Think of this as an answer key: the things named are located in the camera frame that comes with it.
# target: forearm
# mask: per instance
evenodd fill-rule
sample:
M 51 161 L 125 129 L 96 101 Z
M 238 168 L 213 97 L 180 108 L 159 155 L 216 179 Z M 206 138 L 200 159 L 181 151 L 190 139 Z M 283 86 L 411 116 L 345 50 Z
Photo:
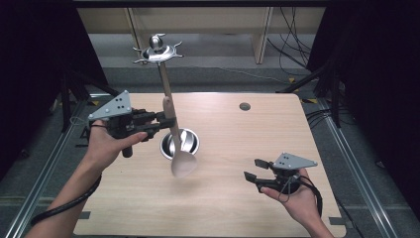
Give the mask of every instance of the forearm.
M 83 195 L 100 175 L 100 170 L 82 160 L 48 210 L 67 204 Z M 69 210 L 40 221 L 31 229 L 27 237 L 71 237 L 85 202 L 82 201 Z

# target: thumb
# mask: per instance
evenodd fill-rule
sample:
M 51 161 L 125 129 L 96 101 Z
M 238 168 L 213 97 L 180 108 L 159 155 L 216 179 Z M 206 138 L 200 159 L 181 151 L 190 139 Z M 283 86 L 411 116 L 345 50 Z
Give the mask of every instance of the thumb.
M 138 144 L 139 142 L 145 140 L 148 137 L 148 133 L 139 132 L 124 139 L 118 140 L 118 147 L 123 150 L 125 148 L 131 147 Z

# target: hand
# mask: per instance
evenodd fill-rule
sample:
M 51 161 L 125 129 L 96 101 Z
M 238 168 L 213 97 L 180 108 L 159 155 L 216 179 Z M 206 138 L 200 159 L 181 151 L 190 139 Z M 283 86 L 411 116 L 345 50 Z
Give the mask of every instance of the hand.
M 147 137 L 146 132 L 140 132 L 117 140 L 108 134 L 104 121 L 95 121 L 91 127 L 89 147 L 83 161 L 102 172 L 115 161 L 123 149 L 131 147 Z
M 300 169 L 299 173 L 301 176 L 309 178 L 305 169 Z M 301 185 L 291 195 L 282 194 L 269 187 L 262 187 L 261 192 L 279 201 L 290 216 L 308 230 L 311 237 L 333 237 L 319 216 L 315 194 L 309 187 Z

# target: wooden table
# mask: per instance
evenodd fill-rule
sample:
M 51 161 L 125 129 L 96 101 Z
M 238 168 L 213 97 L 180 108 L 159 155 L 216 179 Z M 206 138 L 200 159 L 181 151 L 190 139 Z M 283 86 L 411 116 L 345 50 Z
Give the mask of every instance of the wooden table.
M 135 108 L 162 111 L 163 94 L 131 94 Z M 279 202 L 258 193 L 244 171 L 273 179 L 254 159 L 275 161 L 287 152 L 318 162 L 308 173 L 321 191 L 323 220 L 336 237 L 346 228 L 331 225 L 341 217 L 299 99 L 294 94 L 174 93 L 180 128 L 200 140 L 198 168 L 174 178 L 160 152 L 168 133 L 133 148 L 108 168 L 87 201 L 75 228 L 78 235 L 189 237 L 307 237 Z M 249 111 L 240 104 L 251 104 Z

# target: metal bowl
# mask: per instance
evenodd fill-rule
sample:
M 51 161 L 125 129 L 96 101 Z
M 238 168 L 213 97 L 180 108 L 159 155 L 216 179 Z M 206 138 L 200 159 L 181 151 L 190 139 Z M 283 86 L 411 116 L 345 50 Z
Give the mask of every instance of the metal bowl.
M 179 129 L 179 135 L 181 138 L 181 151 L 189 152 L 192 155 L 197 153 L 200 141 L 198 140 L 197 134 L 189 129 Z M 161 153 L 169 160 L 172 160 L 175 152 L 175 146 L 173 144 L 172 134 L 167 133 L 160 142 Z

